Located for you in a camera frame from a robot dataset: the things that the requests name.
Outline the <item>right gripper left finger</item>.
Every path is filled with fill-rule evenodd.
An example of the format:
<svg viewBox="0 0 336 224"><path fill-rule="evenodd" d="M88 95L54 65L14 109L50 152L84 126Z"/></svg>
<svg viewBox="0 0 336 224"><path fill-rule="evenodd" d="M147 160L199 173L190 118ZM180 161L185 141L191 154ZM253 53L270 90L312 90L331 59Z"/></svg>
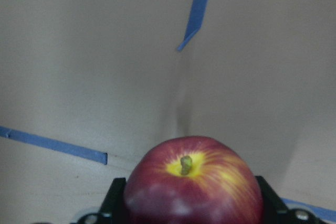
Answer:
<svg viewBox="0 0 336 224"><path fill-rule="evenodd" d="M70 223L126 223L123 205L123 192L126 183L125 178L115 178L99 210L83 214Z"/></svg>

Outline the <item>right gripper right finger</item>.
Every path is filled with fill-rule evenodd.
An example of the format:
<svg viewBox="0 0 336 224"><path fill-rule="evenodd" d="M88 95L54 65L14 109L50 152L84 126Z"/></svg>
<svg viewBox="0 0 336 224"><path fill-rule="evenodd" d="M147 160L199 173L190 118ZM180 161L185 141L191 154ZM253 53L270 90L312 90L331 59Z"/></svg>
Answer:
<svg viewBox="0 0 336 224"><path fill-rule="evenodd" d="M306 210L302 207L290 209L262 176L255 177L264 203L261 223L328 223L311 210Z"/></svg>

